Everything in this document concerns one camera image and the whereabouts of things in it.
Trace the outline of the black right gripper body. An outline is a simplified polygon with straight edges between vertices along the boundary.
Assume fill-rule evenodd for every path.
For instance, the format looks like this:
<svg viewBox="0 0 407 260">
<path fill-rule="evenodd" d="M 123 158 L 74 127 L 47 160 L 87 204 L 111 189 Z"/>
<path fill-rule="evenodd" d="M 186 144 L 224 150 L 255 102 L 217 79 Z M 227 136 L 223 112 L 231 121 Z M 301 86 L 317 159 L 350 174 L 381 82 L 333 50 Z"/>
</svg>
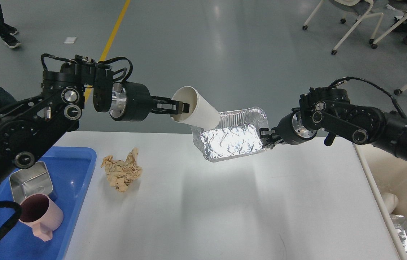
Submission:
<svg viewBox="0 0 407 260">
<path fill-rule="evenodd" d="M 275 128 L 277 143 L 299 145 L 312 140 L 317 136 L 317 131 L 307 129 L 301 118 L 301 112 L 291 112 L 283 117 Z"/>
</svg>

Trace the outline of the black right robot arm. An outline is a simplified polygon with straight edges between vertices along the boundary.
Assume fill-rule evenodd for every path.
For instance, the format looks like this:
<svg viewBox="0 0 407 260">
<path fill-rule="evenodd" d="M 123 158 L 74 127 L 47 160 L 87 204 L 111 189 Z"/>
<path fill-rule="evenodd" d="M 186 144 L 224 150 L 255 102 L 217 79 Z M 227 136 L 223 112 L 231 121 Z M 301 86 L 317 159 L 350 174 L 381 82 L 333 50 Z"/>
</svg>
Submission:
<svg viewBox="0 0 407 260">
<path fill-rule="evenodd" d="M 347 91 L 339 88 L 350 80 L 362 81 L 387 95 L 395 110 L 384 112 L 375 107 L 351 104 Z M 319 130 L 328 133 L 325 146 L 336 137 L 356 145 L 372 146 L 407 162 L 407 116 L 395 98 L 376 84 L 353 76 L 332 81 L 326 87 L 310 88 L 299 98 L 299 107 L 283 117 L 274 128 L 261 128 L 264 148 L 277 144 L 299 145 L 316 137 Z"/>
</svg>

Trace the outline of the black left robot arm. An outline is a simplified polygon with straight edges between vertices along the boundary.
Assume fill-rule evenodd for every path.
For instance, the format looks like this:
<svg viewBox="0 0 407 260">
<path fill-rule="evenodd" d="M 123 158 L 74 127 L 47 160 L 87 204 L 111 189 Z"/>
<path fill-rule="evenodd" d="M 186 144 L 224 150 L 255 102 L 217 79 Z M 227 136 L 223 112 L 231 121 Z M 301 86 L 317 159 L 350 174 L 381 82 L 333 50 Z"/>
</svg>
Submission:
<svg viewBox="0 0 407 260">
<path fill-rule="evenodd" d="M 190 114 L 190 102 L 152 96 L 148 88 L 129 82 L 133 65 L 113 71 L 111 64 L 125 57 L 95 61 L 76 55 L 62 58 L 42 54 L 42 91 L 0 109 L 0 184 L 14 169 L 32 167 L 65 133 L 75 131 L 85 106 L 84 93 L 93 90 L 97 112 L 115 121 L 140 122 L 148 114 Z M 0 227 L 0 240 L 17 224 L 19 204 L 0 201 L 14 214 Z"/>
</svg>

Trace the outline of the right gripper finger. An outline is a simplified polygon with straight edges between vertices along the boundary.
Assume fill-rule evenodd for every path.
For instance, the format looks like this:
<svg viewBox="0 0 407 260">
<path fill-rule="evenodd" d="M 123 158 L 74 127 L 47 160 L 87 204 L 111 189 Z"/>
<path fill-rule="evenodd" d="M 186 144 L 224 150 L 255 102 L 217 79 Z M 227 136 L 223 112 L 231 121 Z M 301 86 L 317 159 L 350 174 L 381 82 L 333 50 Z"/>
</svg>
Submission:
<svg viewBox="0 0 407 260">
<path fill-rule="evenodd" d="M 284 144 L 277 128 L 260 128 L 259 137 L 264 149 L 272 150 L 276 145 Z"/>
</svg>

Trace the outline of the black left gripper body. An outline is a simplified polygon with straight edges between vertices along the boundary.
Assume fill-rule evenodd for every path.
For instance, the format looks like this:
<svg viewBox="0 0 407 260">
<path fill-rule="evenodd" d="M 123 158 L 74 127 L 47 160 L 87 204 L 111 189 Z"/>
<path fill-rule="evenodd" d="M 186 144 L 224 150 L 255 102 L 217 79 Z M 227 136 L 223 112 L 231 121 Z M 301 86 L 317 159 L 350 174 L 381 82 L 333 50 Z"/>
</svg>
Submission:
<svg viewBox="0 0 407 260">
<path fill-rule="evenodd" d="M 110 117 L 115 121 L 140 122 L 153 109 L 153 98 L 148 88 L 139 83 L 113 84 Z"/>
</svg>

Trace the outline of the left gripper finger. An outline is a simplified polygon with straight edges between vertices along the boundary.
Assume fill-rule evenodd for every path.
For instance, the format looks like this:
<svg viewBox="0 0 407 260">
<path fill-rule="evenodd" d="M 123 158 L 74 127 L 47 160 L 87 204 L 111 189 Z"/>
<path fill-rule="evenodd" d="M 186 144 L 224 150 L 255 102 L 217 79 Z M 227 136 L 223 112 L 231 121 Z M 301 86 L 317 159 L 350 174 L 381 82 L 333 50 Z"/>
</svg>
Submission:
<svg viewBox="0 0 407 260">
<path fill-rule="evenodd" d="M 190 104 L 167 97 L 151 96 L 154 103 L 151 113 L 179 115 L 190 112 Z"/>
</svg>

